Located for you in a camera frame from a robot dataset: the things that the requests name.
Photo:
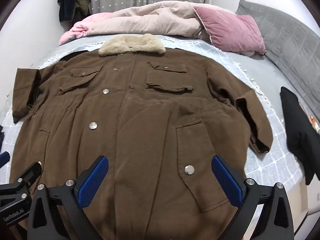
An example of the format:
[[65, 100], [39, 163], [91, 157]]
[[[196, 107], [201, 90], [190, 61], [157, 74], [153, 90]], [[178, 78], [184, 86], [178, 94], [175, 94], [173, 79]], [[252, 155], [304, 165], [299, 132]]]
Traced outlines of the pink velvet pillow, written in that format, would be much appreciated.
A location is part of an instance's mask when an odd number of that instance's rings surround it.
[[194, 7], [194, 11], [216, 48], [233, 53], [265, 54], [264, 39], [252, 16], [206, 7]]

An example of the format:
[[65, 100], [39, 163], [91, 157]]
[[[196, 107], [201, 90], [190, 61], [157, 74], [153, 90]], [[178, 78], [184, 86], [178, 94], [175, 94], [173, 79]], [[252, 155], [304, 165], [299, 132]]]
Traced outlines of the black folded garment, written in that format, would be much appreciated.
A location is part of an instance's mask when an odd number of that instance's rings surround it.
[[319, 177], [319, 134], [300, 107], [295, 94], [281, 87], [280, 98], [287, 148], [303, 165], [305, 183], [310, 185], [314, 176]]

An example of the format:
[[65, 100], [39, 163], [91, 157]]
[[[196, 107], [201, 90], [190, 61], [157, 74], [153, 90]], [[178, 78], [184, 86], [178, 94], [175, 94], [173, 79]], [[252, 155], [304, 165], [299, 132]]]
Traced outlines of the dark clothes hanging on wall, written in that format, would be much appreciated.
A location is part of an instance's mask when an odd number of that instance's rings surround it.
[[91, 15], [89, 5], [91, 0], [57, 0], [59, 21], [75, 24]]

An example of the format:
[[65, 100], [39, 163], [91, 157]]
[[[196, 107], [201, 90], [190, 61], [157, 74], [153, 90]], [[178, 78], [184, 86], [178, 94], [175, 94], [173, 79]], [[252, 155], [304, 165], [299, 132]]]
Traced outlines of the brown coat with fur collar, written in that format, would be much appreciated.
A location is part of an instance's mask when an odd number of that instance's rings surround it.
[[273, 134], [255, 91], [224, 66], [180, 49], [111, 47], [18, 69], [12, 97], [22, 127], [11, 179], [42, 163], [58, 186], [100, 155], [109, 171], [86, 213], [104, 239], [217, 239], [231, 206], [211, 170], [219, 154], [244, 171], [247, 150]]

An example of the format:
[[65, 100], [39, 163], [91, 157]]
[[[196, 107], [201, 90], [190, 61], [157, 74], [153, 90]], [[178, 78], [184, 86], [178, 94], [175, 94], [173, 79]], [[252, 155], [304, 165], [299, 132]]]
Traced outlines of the grey quilted headboard cushion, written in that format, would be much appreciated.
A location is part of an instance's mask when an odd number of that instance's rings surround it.
[[293, 16], [262, 4], [240, 0], [236, 14], [253, 17], [264, 39], [265, 56], [319, 119], [319, 36]]

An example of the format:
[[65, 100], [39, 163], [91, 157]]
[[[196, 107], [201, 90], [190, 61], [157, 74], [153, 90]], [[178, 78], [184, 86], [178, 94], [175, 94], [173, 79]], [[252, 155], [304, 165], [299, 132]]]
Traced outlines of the pink beige duvet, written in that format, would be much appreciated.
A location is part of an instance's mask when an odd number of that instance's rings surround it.
[[76, 22], [65, 32], [59, 45], [86, 36], [108, 34], [153, 34], [183, 36], [208, 40], [209, 36], [195, 14], [194, 7], [233, 12], [215, 5], [187, 1], [160, 1], [140, 7], [130, 7], [115, 12], [101, 12]]

